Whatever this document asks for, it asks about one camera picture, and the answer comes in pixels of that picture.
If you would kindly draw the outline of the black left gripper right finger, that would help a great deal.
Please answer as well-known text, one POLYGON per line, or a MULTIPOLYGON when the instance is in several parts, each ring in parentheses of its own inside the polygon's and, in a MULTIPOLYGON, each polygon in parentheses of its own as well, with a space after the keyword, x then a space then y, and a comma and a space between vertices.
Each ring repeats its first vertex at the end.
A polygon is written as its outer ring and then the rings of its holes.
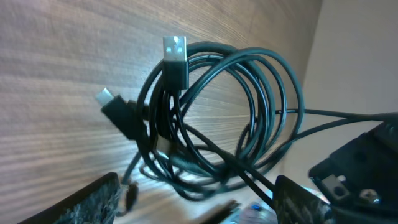
POLYGON ((334 224, 328 203, 284 175, 277 177, 273 191, 279 224, 334 224))

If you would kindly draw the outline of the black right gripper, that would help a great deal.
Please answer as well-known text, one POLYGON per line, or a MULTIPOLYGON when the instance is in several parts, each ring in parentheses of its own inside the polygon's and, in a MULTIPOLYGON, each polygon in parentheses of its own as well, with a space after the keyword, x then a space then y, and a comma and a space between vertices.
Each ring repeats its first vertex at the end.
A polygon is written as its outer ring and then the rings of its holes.
POLYGON ((308 176, 335 223, 397 224, 397 123, 381 123, 331 153, 308 176))

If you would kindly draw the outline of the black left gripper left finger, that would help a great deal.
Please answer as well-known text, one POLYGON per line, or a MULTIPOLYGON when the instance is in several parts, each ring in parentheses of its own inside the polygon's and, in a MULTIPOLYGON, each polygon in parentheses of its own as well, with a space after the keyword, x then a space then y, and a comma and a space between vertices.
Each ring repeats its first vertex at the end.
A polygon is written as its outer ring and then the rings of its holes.
POLYGON ((120 198, 117 173, 109 172, 23 224, 112 223, 120 198))

